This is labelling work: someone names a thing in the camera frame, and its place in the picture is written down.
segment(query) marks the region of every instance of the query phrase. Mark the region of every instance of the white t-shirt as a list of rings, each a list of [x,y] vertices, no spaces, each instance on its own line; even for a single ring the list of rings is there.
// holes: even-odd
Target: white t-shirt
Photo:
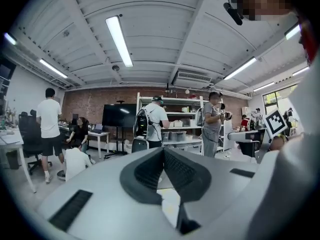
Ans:
[[[92,166],[87,154],[81,152],[79,148],[67,149],[65,151],[65,181],[67,182],[74,176],[86,169],[86,166]]]
[[[61,115],[61,107],[55,100],[46,99],[38,105],[36,117],[41,117],[42,138],[54,138],[60,135],[58,115]]]
[[[150,121],[154,122],[153,126],[148,126],[147,141],[159,142],[162,140],[161,137],[161,126],[160,121],[168,120],[165,109],[157,104],[150,103],[144,107],[148,111]]]

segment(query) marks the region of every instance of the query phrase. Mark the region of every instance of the backpack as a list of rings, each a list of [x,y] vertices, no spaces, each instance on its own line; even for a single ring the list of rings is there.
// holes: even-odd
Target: backpack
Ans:
[[[204,126],[205,123],[205,115],[203,114],[203,109],[200,107],[195,113],[195,125],[196,126]]]

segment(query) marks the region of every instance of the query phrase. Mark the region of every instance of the gray t-shirt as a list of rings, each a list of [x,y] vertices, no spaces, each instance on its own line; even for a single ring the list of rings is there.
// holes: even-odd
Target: gray t-shirt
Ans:
[[[218,111],[218,109],[215,108],[210,102],[207,102],[203,108],[203,115],[205,116],[207,113],[211,114],[212,117],[220,115],[220,112]],[[208,130],[214,130],[214,131],[220,132],[221,120],[219,119],[218,121],[213,123],[207,123],[206,121],[204,121],[203,126]]]

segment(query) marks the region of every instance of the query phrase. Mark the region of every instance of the red shirt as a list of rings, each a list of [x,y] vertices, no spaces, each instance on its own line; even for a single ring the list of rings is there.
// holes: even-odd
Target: red shirt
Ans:
[[[249,129],[247,127],[249,120],[250,120],[249,118],[245,118],[245,119],[242,119],[242,121],[241,121],[241,127],[244,126],[244,131],[245,132],[249,131]]]

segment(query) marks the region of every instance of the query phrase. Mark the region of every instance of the ceiling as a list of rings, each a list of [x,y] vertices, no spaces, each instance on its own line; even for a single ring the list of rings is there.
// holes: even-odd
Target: ceiling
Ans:
[[[297,22],[293,14],[238,26],[225,11],[225,2],[30,0],[10,30],[17,45],[8,44],[3,54],[64,90],[120,83],[165,86],[182,68],[211,77],[211,86],[246,94],[303,67],[300,34],[290,40],[284,36]],[[122,63],[105,22],[116,15],[133,67]],[[256,63],[223,80],[252,56]],[[68,78],[45,68],[39,59]],[[118,72],[113,65],[119,66]]]

